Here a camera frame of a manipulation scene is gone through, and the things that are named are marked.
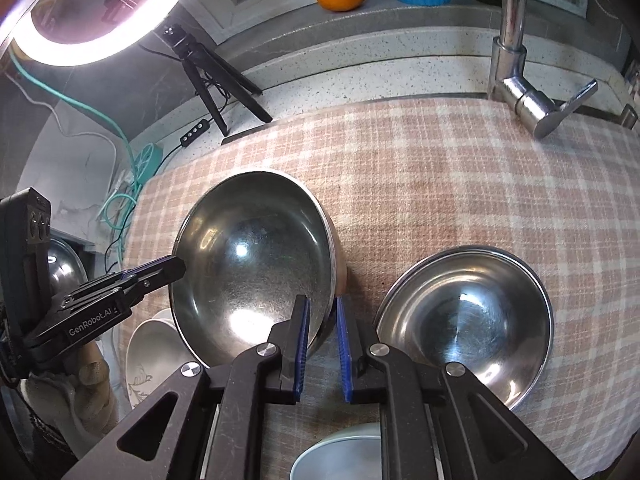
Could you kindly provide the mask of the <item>left gloved hand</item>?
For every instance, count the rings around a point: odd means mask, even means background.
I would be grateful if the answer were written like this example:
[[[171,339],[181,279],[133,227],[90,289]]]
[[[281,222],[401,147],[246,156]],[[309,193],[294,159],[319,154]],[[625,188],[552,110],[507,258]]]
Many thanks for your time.
[[[60,374],[30,375],[20,383],[27,404],[84,457],[118,424],[110,368],[91,341],[64,360]]]

